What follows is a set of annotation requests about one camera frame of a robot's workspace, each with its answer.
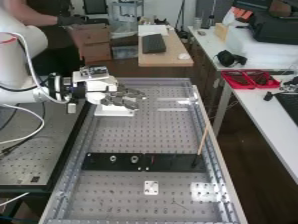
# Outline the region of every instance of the computer monitor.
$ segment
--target computer monitor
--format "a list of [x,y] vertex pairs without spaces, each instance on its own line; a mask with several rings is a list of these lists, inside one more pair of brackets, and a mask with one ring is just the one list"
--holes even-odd
[[86,15],[108,14],[108,7],[105,0],[84,0],[84,8]]
[[271,2],[273,0],[234,0],[233,6],[253,12],[267,11],[271,6]]

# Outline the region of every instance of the screw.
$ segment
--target screw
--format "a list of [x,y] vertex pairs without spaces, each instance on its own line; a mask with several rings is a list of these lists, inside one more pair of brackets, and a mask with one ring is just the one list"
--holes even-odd
[[110,160],[112,163],[114,163],[116,160],[117,160],[117,157],[116,157],[116,156],[110,156],[110,157],[109,157],[109,160]]

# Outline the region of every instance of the wire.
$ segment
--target wire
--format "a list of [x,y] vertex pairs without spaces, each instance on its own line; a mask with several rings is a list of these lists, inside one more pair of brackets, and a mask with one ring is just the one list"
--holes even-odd
[[[43,119],[45,119],[45,106],[44,106],[44,103],[43,103]],[[23,140],[17,144],[15,144],[15,145],[9,146],[8,148],[3,149],[0,156],[8,155],[15,149],[17,149],[19,146],[25,144],[33,137],[35,136],[29,137],[28,139]]]
[[29,70],[31,70],[32,78],[35,80],[35,84],[36,84],[37,88],[41,90],[41,92],[44,93],[45,97],[51,101],[53,101],[55,103],[59,103],[59,104],[66,104],[69,102],[69,100],[66,100],[66,101],[59,101],[55,98],[52,98],[49,96],[49,94],[47,93],[47,91],[44,90],[43,86],[39,83],[37,76],[36,76],[36,73],[35,73],[35,68],[33,68],[33,65],[32,65],[29,48],[28,48],[28,44],[27,44],[27,40],[25,40],[24,36],[21,34],[19,34],[19,33],[11,33],[11,34],[15,35],[15,36],[17,36],[23,40],[24,47],[25,47],[25,56],[27,56],[27,61],[28,61],[28,65],[29,65]]
[[1,203],[1,204],[0,204],[0,207],[4,206],[4,205],[7,205],[7,204],[9,204],[9,203],[13,202],[13,201],[16,201],[17,199],[23,198],[23,197],[27,196],[28,194],[29,194],[29,192],[27,192],[27,193],[19,195],[17,197],[12,198],[12,199],[8,200],[7,202]]
[[12,105],[8,105],[8,104],[3,104],[1,106],[8,107],[8,108],[13,108],[13,109],[17,109],[17,110],[23,110],[23,111],[31,113],[33,116],[36,116],[40,119],[41,126],[29,135],[27,135],[21,138],[16,138],[16,139],[12,139],[12,140],[3,141],[3,142],[0,142],[0,145],[11,143],[11,142],[21,141],[21,140],[28,139],[29,137],[35,136],[40,132],[40,130],[44,128],[44,119],[40,117],[40,115],[36,114],[33,111],[23,108],[23,107],[12,106]]
[[15,109],[15,111],[13,111],[11,117],[8,118],[7,122],[5,122],[4,125],[0,127],[0,131],[1,131],[1,130],[7,127],[7,125],[9,124],[12,118],[13,118],[15,115],[16,115],[16,111],[17,111],[17,109]]
[[3,220],[8,220],[8,221],[20,222],[20,223],[24,223],[24,222],[28,222],[28,223],[39,223],[37,220],[31,220],[31,219],[17,219],[17,218],[11,218],[11,217],[8,217],[8,216],[0,216],[0,219],[3,219]]
[[[44,81],[40,82],[40,85],[47,86],[45,83],[47,83],[48,79],[49,79],[49,77]],[[7,88],[5,86],[1,86],[0,85],[0,89],[7,90],[9,92],[16,92],[16,93],[19,93],[19,92],[27,92],[27,91],[31,91],[31,90],[33,90],[36,88],[37,88],[37,86],[32,86],[32,87],[29,87],[27,89],[11,89],[11,88]]]

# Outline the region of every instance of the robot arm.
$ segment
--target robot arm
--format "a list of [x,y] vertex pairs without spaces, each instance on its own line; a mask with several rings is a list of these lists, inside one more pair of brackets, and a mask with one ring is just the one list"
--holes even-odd
[[44,33],[33,26],[24,26],[0,8],[0,104],[33,103],[52,100],[68,104],[69,113],[76,112],[78,99],[86,99],[98,105],[98,115],[121,115],[121,111],[132,114],[138,106],[136,98],[145,94],[118,85],[109,76],[106,67],[84,67],[73,72],[72,78],[51,75],[43,84],[39,80],[31,58],[48,46]]

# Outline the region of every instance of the perforated metal plate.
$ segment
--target perforated metal plate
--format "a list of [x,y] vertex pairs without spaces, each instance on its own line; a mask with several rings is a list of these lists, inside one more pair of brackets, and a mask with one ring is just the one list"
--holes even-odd
[[185,87],[138,88],[148,100],[133,118],[100,119],[92,152],[196,154],[198,142]]
[[[144,182],[158,181],[158,195]],[[82,172],[68,219],[126,221],[221,221],[206,174]]]
[[[41,115],[41,104],[23,104]],[[43,186],[49,181],[57,160],[80,114],[66,114],[65,106],[45,103],[45,128],[37,136],[21,145],[8,156],[0,157],[1,186]],[[0,107],[4,122],[12,110]],[[17,111],[7,128],[0,132],[0,141],[23,137],[32,133],[40,121],[28,113]],[[0,151],[16,143],[0,145]]]

